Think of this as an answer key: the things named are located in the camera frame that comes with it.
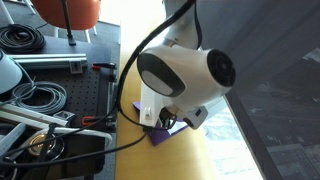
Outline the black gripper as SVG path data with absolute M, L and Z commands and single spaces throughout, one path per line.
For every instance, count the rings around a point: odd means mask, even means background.
M 192 129 L 198 129 L 208 117 L 208 110 L 205 106 L 199 106 L 190 111 L 183 111 L 176 107 L 164 107 L 160 110 L 159 118 L 169 126 L 170 120 L 176 122 L 182 120 Z

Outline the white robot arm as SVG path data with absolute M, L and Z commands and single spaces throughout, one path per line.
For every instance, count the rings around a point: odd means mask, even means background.
M 208 109 L 234 85 L 236 70 L 218 49 L 202 50 L 196 0 L 163 0 L 173 23 L 163 41 L 137 58 L 142 79 L 140 123 L 178 117 L 198 128 Z

